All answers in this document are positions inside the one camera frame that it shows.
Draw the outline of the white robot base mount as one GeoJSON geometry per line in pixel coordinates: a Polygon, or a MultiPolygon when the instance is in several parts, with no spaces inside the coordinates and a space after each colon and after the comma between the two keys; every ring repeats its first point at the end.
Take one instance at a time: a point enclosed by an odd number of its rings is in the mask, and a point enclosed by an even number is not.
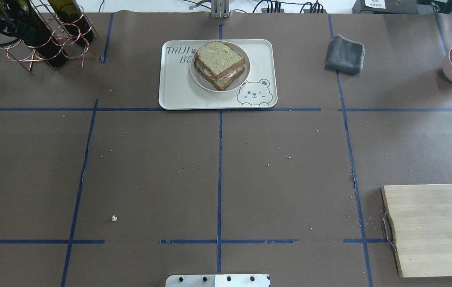
{"type": "Polygon", "coordinates": [[[197,274],[171,275],[166,287],[270,287],[266,274],[197,274]]]}

